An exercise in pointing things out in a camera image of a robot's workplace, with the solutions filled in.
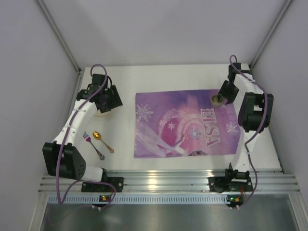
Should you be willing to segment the small beige cup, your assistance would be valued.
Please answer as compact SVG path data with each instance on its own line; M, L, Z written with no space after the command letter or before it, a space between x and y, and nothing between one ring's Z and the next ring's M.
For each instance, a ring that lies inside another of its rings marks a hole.
M210 103L213 107L220 107L223 104L223 102L217 101L217 94L214 94L214 95L211 96Z

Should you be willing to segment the cream round plate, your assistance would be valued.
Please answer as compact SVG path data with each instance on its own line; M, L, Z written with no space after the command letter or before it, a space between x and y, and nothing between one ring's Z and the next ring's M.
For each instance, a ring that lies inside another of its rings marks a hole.
M98 110L95 114L94 114L94 116L95 117L104 117L104 116L109 116L110 114L112 114L113 113L113 111L111 110L111 111L107 111L107 112L101 112L100 110Z

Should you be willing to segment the gold spoon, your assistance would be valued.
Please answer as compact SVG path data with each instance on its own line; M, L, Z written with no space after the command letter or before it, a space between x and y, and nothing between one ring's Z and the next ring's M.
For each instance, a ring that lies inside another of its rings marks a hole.
M114 153L114 149L111 148L107 143L105 143L105 142L103 141L102 136L101 136L101 134L100 134L99 132L94 131L94 132L92 133L92 135L93 135L93 137L94 137L96 140L101 141L101 142L105 145L105 147L109 150L110 153L112 153L112 154Z

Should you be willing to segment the iridescent purple fork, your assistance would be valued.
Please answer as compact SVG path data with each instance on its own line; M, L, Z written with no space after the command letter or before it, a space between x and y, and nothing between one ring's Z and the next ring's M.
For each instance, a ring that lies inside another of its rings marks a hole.
M94 146L94 144L91 141L91 137L89 136L87 132L83 133L83 138L84 140L86 140L87 142L91 144L91 146L94 148L95 152L97 153L99 159L103 161L105 159L104 155Z

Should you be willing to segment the purple Elsa placemat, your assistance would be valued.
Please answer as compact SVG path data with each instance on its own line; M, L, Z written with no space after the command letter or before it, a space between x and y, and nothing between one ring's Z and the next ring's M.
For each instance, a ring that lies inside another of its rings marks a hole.
M235 154L240 129L233 104L214 107L218 90L136 93L134 158Z

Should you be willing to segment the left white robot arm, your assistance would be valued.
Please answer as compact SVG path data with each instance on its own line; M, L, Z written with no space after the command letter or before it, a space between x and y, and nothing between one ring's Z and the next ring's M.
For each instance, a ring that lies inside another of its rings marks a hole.
M77 94L74 109L61 132L42 148L48 174L73 180L101 181L103 169L87 164L79 147L94 115L109 112L122 104L111 78L93 74L92 82Z

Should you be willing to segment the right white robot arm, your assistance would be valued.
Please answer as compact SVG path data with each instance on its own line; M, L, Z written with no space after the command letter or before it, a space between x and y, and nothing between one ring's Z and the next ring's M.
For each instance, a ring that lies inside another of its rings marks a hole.
M213 101L218 106L228 105L237 98L242 99L238 115L240 139L235 157L225 169L227 181L248 182L252 167L251 154L260 133L270 124L274 97L256 83L249 70L235 61L228 67L228 77Z

